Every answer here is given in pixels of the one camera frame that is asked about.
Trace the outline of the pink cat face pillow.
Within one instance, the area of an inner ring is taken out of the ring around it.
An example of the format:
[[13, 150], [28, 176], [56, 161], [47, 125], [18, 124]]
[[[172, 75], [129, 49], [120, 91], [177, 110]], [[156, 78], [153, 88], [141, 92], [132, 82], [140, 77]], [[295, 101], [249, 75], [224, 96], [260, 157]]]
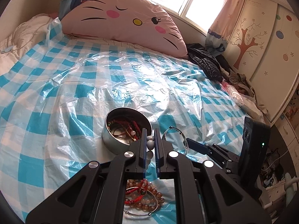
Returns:
[[159, 5], [148, 0], [87, 0], [61, 21], [68, 35], [131, 43], [176, 58], [185, 58], [184, 39]]

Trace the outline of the thin silver bangle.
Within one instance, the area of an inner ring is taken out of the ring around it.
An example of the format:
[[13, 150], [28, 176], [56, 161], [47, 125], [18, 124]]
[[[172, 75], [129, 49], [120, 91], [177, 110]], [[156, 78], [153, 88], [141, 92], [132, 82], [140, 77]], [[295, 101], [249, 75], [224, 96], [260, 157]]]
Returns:
[[148, 205], [146, 208], [145, 204], [140, 202], [135, 205], [126, 206], [124, 209], [124, 214], [134, 217], [149, 217], [160, 209], [160, 204]]

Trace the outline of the pink curtain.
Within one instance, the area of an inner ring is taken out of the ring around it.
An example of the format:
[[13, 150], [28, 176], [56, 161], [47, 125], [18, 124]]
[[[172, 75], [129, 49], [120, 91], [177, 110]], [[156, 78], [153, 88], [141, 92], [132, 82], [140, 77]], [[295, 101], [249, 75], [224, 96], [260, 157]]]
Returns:
[[224, 0], [216, 19], [208, 29], [205, 48], [214, 57], [222, 54], [239, 17], [245, 0]]

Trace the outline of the white quilt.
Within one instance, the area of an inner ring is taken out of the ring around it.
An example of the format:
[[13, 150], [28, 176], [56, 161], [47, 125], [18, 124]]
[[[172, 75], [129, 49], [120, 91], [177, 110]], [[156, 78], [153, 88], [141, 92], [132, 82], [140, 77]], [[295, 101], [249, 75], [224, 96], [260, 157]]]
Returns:
[[47, 14], [36, 15], [1, 41], [1, 75], [9, 72], [24, 54], [46, 38], [48, 24], [52, 21]]

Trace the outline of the bookshelf with items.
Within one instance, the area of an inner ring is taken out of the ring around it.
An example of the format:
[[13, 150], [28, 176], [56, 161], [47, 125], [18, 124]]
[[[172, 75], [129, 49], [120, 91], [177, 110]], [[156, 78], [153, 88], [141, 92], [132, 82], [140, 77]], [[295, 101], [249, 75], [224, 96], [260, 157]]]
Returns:
[[260, 198], [274, 219], [298, 191], [298, 90], [271, 127], [271, 137], [260, 174]]

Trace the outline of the pile of clothes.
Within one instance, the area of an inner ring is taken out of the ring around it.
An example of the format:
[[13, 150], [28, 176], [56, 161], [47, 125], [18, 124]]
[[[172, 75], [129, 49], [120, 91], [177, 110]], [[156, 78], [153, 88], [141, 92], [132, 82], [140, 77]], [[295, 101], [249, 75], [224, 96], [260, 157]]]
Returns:
[[268, 110], [251, 83], [247, 80], [245, 74], [233, 71], [224, 56], [216, 56], [216, 59], [224, 78], [223, 86], [236, 105], [244, 110], [251, 118], [268, 124], [265, 120]]

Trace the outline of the blue checkered plastic sheet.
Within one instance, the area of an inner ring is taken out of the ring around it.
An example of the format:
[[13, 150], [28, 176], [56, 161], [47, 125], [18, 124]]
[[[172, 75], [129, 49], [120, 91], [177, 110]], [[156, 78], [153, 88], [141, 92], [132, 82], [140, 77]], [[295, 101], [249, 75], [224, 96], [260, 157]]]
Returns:
[[167, 55], [69, 39], [59, 20], [1, 75], [1, 192], [29, 212], [86, 163], [114, 155], [102, 142], [114, 108], [141, 112], [161, 133], [242, 149], [245, 112], [193, 63]]

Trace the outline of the white wardrobe with tree decal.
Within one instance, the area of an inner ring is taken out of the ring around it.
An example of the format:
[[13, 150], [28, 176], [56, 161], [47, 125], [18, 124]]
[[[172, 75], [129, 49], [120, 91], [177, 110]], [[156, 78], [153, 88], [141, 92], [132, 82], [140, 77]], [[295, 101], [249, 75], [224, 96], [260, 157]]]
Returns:
[[224, 57], [251, 82], [274, 124], [298, 83], [298, 18], [276, 1], [245, 0]]

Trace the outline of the black jacket on bed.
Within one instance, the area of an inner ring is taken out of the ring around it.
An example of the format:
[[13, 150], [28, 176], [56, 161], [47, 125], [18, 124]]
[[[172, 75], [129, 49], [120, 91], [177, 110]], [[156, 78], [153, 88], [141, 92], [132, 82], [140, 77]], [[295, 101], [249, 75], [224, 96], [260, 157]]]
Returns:
[[208, 79], [220, 83], [223, 81], [219, 63], [201, 44], [188, 43], [186, 48], [189, 60], [199, 66]]

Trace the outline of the round silver metal tin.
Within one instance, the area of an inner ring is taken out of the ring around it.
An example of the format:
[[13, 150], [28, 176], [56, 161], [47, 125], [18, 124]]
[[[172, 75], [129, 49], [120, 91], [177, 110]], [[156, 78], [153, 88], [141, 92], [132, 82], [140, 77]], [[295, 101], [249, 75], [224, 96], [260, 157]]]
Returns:
[[102, 140], [105, 147], [117, 155], [141, 139], [143, 128], [150, 136], [152, 125], [142, 113], [128, 107], [114, 108], [105, 117]]

